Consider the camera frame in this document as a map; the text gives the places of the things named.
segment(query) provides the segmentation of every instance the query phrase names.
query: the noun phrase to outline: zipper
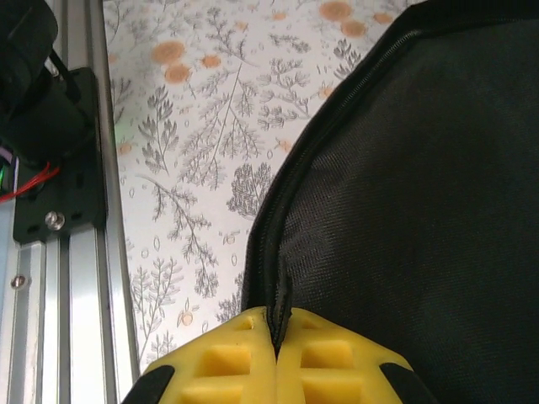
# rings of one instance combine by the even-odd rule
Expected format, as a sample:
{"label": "zipper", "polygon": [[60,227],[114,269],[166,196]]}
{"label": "zipper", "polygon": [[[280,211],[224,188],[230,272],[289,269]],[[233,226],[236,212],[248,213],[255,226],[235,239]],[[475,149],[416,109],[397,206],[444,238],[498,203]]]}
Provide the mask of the zipper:
{"label": "zipper", "polygon": [[[276,226],[284,225],[284,218],[282,217],[275,217],[275,212],[277,211],[277,208],[280,205],[283,205],[283,198],[284,195],[287,195],[290,193],[292,187],[295,187],[295,185],[299,181],[291,181],[291,178],[294,178],[301,170],[305,162],[309,162],[312,159],[313,153],[321,147],[321,145],[328,139],[328,136],[331,135],[334,132],[334,129],[336,125],[339,124],[339,122],[342,120],[343,117],[347,115],[347,113],[350,110],[350,105],[353,101],[357,102],[357,97],[360,96],[360,93],[362,90],[367,88],[368,91],[368,84],[376,77],[376,74],[383,70],[383,68],[386,66],[386,64],[409,42],[412,40],[418,40],[421,38],[425,38],[427,35],[430,37],[447,34],[450,32],[457,32],[463,29],[470,29],[470,28],[478,28],[486,25],[494,25],[494,24],[505,24],[505,23],[514,23],[518,21],[522,21],[524,19],[521,18],[488,18],[488,19],[465,19],[461,20],[459,22],[453,21],[451,24],[447,24],[446,26],[438,27],[436,29],[428,30],[428,29],[413,29],[408,31],[407,33],[401,35],[396,40],[393,41],[392,45],[383,52],[382,56],[380,56],[376,63],[369,69],[367,73],[364,73],[365,76],[361,78],[361,80],[353,87],[353,89],[350,91],[350,93],[346,96],[346,98],[342,101],[339,106],[334,107],[336,108],[334,114],[332,114],[331,120],[329,123],[327,123],[322,129],[315,129],[313,127],[310,127],[310,125],[307,125],[306,129],[300,136],[300,140],[298,141],[298,144],[294,147],[298,151],[301,151],[303,143],[306,141],[310,142],[310,144],[305,148],[305,150],[301,151],[299,155],[293,156],[290,155],[288,158],[289,164],[291,165],[287,171],[286,174],[284,174],[283,178],[279,178],[279,183],[276,183],[275,185],[272,185],[271,189],[267,193],[267,202],[264,204],[263,209],[259,212],[260,223],[256,223],[255,225],[258,225],[260,227],[259,231],[259,237],[258,237],[258,244],[259,248],[254,249],[253,251],[257,253],[258,257],[255,257],[254,259],[249,260],[251,265],[255,265],[254,270],[256,270],[259,274],[262,274],[262,281],[264,282],[264,286],[267,288],[267,273],[269,271],[275,271],[276,277],[279,276],[278,274],[278,266],[274,267],[275,264],[278,264],[278,261],[276,259],[276,255],[278,253],[278,248],[276,251],[270,251],[271,255],[274,257],[268,257],[268,250],[271,250],[271,247],[275,248],[275,245],[277,243],[272,242],[269,240],[269,234],[275,229]],[[355,71],[344,81],[353,81],[356,78],[356,75],[361,73],[361,64],[359,64],[358,67],[356,67]],[[311,131],[315,131],[318,133],[321,133],[319,136],[316,136],[316,138],[313,138],[313,136],[310,136]],[[283,297],[279,296],[280,288],[278,287],[279,280],[275,279],[275,282],[273,283],[273,292],[275,295],[273,296],[274,299],[272,299],[272,302],[270,303],[270,300],[268,296],[265,298],[266,305],[268,306],[268,313],[266,316],[266,321],[268,322],[269,331],[271,334],[271,340],[274,342],[275,351],[276,353],[279,352],[280,345],[282,344],[282,340],[285,336],[285,330],[288,322],[288,317],[285,314],[285,311],[282,310],[282,308],[275,307],[278,305],[279,301],[283,301]]]}

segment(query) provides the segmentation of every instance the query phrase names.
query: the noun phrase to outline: black metal bracket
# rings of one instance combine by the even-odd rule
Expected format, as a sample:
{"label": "black metal bracket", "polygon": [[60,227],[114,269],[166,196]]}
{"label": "black metal bracket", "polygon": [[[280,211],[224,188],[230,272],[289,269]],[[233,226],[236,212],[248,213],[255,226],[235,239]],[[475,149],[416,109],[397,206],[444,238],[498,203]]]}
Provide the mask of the black metal bracket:
{"label": "black metal bracket", "polygon": [[[20,244],[45,242],[89,224],[102,228],[105,223],[107,206],[101,161],[97,81],[87,67],[74,70],[71,74],[81,93],[77,107],[86,116],[94,117],[93,124],[88,127],[88,141],[62,162],[58,175],[40,189],[17,198],[13,239]],[[18,185],[26,183],[39,171],[20,164]]]}

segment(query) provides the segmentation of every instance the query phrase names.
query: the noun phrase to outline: screw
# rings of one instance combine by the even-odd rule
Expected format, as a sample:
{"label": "screw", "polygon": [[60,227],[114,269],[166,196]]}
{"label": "screw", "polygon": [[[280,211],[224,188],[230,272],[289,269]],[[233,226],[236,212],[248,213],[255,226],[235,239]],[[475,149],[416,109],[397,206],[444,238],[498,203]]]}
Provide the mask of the screw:
{"label": "screw", "polygon": [[26,278],[23,275],[17,275],[11,279],[11,288],[15,290],[21,289],[26,283]]}
{"label": "screw", "polygon": [[59,212],[49,212],[45,215],[45,224],[50,230],[59,231],[66,224],[66,217]]}

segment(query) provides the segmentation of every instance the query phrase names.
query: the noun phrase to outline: black nylon fabric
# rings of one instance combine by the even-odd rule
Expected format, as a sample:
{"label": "black nylon fabric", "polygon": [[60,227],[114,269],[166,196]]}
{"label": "black nylon fabric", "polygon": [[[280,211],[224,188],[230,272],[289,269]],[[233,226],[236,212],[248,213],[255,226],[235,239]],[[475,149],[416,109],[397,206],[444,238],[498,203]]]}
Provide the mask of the black nylon fabric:
{"label": "black nylon fabric", "polygon": [[440,403],[539,402],[537,39],[421,40],[312,162],[280,239],[293,306],[400,353]]}

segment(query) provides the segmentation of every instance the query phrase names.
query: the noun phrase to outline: orange flower pattern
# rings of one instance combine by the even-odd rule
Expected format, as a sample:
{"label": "orange flower pattern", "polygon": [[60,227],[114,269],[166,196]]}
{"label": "orange flower pattern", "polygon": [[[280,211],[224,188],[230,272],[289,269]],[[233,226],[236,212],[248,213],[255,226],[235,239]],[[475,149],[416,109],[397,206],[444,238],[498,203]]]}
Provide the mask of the orange flower pattern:
{"label": "orange flower pattern", "polygon": [[272,178],[417,1],[105,2],[142,369],[239,311],[248,233]]}

